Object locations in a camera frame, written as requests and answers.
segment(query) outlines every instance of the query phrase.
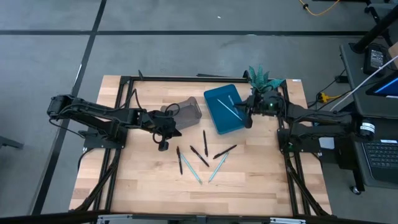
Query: laptop keyboard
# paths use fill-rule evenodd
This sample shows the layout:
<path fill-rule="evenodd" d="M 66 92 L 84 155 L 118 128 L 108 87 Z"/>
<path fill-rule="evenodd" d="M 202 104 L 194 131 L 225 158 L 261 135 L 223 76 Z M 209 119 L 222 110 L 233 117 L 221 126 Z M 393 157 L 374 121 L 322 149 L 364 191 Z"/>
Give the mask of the laptop keyboard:
<path fill-rule="evenodd" d="M 363 145 L 371 167 L 398 169 L 398 144 L 365 142 Z"/>

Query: teal pen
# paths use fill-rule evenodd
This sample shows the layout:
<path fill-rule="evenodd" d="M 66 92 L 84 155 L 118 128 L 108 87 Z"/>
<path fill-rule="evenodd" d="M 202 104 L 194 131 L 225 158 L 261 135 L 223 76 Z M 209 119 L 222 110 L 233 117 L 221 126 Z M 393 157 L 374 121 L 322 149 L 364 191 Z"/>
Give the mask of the teal pen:
<path fill-rule="evenodd" d="M 187 161 L 187 159 L 184 157 L 184 155 L 182 153 L 180 153 L 182 160 L 184 160 L 184 162 L 186 163 L 186 165 L 188 166 L 188 168 L 191 170 L 192 174 L 195 176 L 195 178 L 199 181 L 199 184 L 201 184 L 201 180 L 198 177 L 197 173 L 195 173 L 195 171 L 192 169 L 191 165 L 189 164 L 189 162 Z"/>
<path fill-rule="evenodd" d="M 214 170 L 214 173 L 211 175 L 210 179 L 209 179 L 209 183 L 211 180 L 213 180 L 214 176 L 216 175 L 216 173 L 218 172 L 218 169 L 221 167 L 221 165 L 223 164 L 223 162 L 225 161 L 226 157 L 228 156 L 229 152 L 227 152 L 224 156 L 224 158 L 221 160 L 220 164 L 218 164 L 216 170 Z"/>

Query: cable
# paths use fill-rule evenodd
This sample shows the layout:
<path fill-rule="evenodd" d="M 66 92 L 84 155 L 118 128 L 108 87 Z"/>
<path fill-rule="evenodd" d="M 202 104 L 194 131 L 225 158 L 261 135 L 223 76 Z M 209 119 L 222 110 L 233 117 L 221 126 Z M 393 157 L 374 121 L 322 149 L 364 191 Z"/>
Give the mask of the cable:
<path fill-rule="evenodd" d="M 338 77 L 342 76 L 343 73 L 344 73 L 345 71 L 346 71 L 346 70 L 344 69 L 344 70 L 340 73 L 340 75 L 338 75 Z M 327 88 L 329 88 L 329 86 L 331 86 L 331 84 L 333 84 L 333 83 L 336 82 L 336 81 L 337 81 L 337 79 L 334 79 L 329 85 L 327 85 L 326 87 L 324 87 L 323 90 L 319 91 L 318 94 L 321 93 L 321 92 L 323 92 L 323 91 L 326 90 Z"/>
<path fill-rule="evenodd" d="M 311 15 L 313 16 L 322 16 L 324 13 L 326 13 L 327 11 L 329 11 L 330 9 L 332 9 L 338 2 L 340 2 L 340 0 L 337 0 L 333 5 L 331 5 L 327 10 L 320 12 L 318 14 L 315 14 L 313 12 L 311 12 L 311 10 L 308 8 L 308 4 L 305 4 L 302 0 L 299 0 L 301 2 L 301 4 L 303 5 L 303 8 L 306 9 Z"/>
<path fill-rule="evenodd" d="M 385 63 L 383 66 L 381 66 L 379 69 L 377 69 L 372 75 L 370 75 L 369 77 L 367 77 L 367 79 L 365 79 L 361 84 L 359 84 L 353 91 L 351 91 L 351 93 L 349 93 L 348 95 L 346 95 L 346 97 L 344 97 L 342 100 L 340 100 L 337 104 L 335 104 L 330 111 L 333 111 L 333 109 L 336 108 L 336 106 L 338 106 L 340 103 L 342 103 L 343 101 L 345 101 L 345 99 L 347 99 L 349 96 L 351 96 L 357 89 L 361 88 L 361 86 L 366 83 L 370 78 L 372 78 L 373 76 L 375 76 L 375 74 L 377 74 L 378 72 L 380 72 L 380 70 L 382 70 L 384 67 L 386 67 L 387 65 L 389 65 L 391 62 L 393 62 L 395 59 L 398 58 L 398 55 L 395 56 L 393 59 L 391 59 L 390 61 L 388 61 L 387 63 Z"/>
<path fill-rule="evenodd" d="M 79 161 L 77 162 L 77 171 L 79 171 L 79 169 L 80 169 L 81 159 L 85 156 L 85 154 L 89 153 L 91 150 L 93 150 L 93 148 L 88 148 L 88 149 L 79 157 Z"/>
<path fill-rule="evenodd" d="M 160 140 L 160 141 L 156 141 L 156 139 L 155 139 L 155 134 L 156 134 L 156 132 L 159 130 L 159 128 L 157 128 L 155 131 L 154 131 L 154 133 L 152 134 L 152 140 L 154 140 L 154 142 L 156 143 L 156 144 L 160 144 L 161 142 L 163 142 L 164 140 L 165 140 L 165 136 L 164 136 L 164 134 L 162 134 L 162 140 Z"/>
<path fill-rule="evenodd" d="M 107 110 L 107 111 L 118 111 L 118 110 L 121 110 L 123 107 L 126 106 L 127 102 L 130 101 L 131 97 L 132 97 L 134 94 L 136 94 L 137 106 L 138 106 L 140 109 L 142 109 L 142 107 L 141 107 L 141 105 L 139 104 L 139 101 L 138 101 L 137 89 L 133 89 L 133 91 L 131 92 L 131 94 L 127 97 L 127 99 L 125 100 L 125 102 L 124 102 L 120 107 L 115 108 L 115 109 L 111 109 L 111 110 Z"/>
<path fill-rule="evenodd" d="M 340 73 L 340 75 L 338 75 L 338 77 L 340 77 L 340 76 L 342 76 L 343 74 L 344 74 L 344 72 L 345 72 L 346 70 L 344 69 L 341 73 Z M 319 94 L 322 92 L 322 91 L 325 91 L 327 88 L 329 88 L 329 86 L 331 86 L 334 82 L 336 82 L 337 81 L 337 78 L 335 78 L 331 83 L 329 83 L 329 85 L 327 85 L 326 87 L 324 87 L 324 89 L 322 89 L 322 90 L 320 90 L 316 95 L 315 95 L 315 101 L 312 101 L 312 102 L 309 102 L 309 103 L 312 103 L 311 105 L 307 105 L 307 108 L 311 108 L 311 107 L 313 107 L 314 105 L 315 105 L 315 110 L 317 110 L 317 103 L 318 103 L 318 101 L 319 101 Z"/>
<path fill-rule="evenodd" d="M 339 97 L 337 97 L 337 98 L 335 98 L 335 99 L 332 99 L 331 101 L 325 103 L 324 105 L 322 105 L 321 107 L 319 107 L 319 109 L 317 109 L 316 111 L 319 111 L 319 110 L 321 110 L 322 108 L 324 108 L 326 105 L 328 105 L 328 104 L 330 104 L 330 103 L 332 103 L 332 102 L 334 102 L 334 101 L 340 99 L 342 96 L 344 96 L 345 94 L 349 93 L 350 91 L 351 91 L 351 90 L 349 90 L 349 91 L 347 91 L 347 92 L 341 94 Z"/>
<path fill-rule="evenodd" d="M 177 106 L 177 112 L 175 113 L 175 114 L 173 114 L 172 116 L 156 116 L 157 118 L 173 118 L 174 116 L 176 116 L 179 112 L 180 112 L 180 105 L 178 105 L 178 103 L 172 103 L 172 104 L 170 104 L 170 105 L 168 105 L 167 107 L 166 107 L 166 110 L 164 110 L 164 113 L 166 113 L 168 110 L 169 110 L 169 108 L 171 107 L 171 106 L 173 106 L 173 105 L 175 105 L 175 106 Z"/>
<path fill-rule="evenodd" d="M 382 81 L 382 80 L 379 80 L 379 81 L 376 81 L 376 82 L 372 82 L 372 83 L 368 83 L 368 84 L 366 84 L 366 85 L 363 85 L 362 87 L 366 87 L 366 86 L 368 86 L 368 85 L 373 85 L 373 84 L 379 83 L 379 82 L 381 82 L 381 81 Z M 349 91 L 347 91 L 347 92 L 341 94 L 339 97 L 337 97 L 337 98 L 335 98 L 335 99 L 333 99 L 333 100 L 327 102 L 326 104 L 322 105 L 317 111 L 319 111 L 320 109 L 322 109 L 322 108 L 325 107 L 326 105 L 328 105 L 328 104 L 330 104 L 330 103 L 336 101 L 337 99 L 341 98 L 342 96 L 344 96 L 345 94 L 349 93 L 350 91 L 351 91 L 351 90 L 349 90 Z"/>
<path fill-rule="evenodd" d="M 49 119 L 50 124 L 52 124 L 52 125 L 54 125 L 54 126 L 56 126 L 56 127 L 58 127 L 58 128 L 62 128 L 62 129 L 65 129 L 65 130 L 67 130 L 67 131 L 70 131 L 71 133 L 76 134 L 77 136 L 79 136 L 79 137 L 81 137 L 81 138 L 85 138 L 84 136 L 82 136 L 81 134 L 79 134 L 79 133 L 77 133 L 77 132 L 74 132 L 74 131 L 72 131 L 72 130 L 70 130 L 70 129 L 68 129 L 68 128 L 64 128 L 64 127 L 62 127 L 62 126 L 60 126 L 60 125 L 54 124 L 53 122 L 51 122 L 51 120 L 53 120 L 53 119 Z"/>

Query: blue plastic container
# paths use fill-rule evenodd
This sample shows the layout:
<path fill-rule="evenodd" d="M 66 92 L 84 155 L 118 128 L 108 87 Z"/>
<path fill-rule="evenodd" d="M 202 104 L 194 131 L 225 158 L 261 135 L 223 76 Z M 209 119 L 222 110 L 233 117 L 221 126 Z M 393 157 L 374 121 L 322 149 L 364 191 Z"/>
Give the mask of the blue plastic container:
<path fill-rule="evenodd" d="M 244 113 L 233 106 L 235 103 L 242 102 L 233 84 L 208 90 L 205 92 L 205 101 L 216 126 L 217 133 L 225 134 L 243 128 L 244 122 L 237 118 L 234 113 L 230 112 L 218 100 L 244 120 Z"/>

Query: wheel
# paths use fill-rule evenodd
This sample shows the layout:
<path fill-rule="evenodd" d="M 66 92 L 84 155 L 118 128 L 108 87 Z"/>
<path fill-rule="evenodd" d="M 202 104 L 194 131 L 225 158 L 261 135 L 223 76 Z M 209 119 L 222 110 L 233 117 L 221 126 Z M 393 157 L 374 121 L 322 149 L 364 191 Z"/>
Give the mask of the wheel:
<path fill-rule="evenodd" d="M 349 187 L 349 189 L 352 191 L 352 193 L 361 195 L 361 192 L 355 186 Z"/>

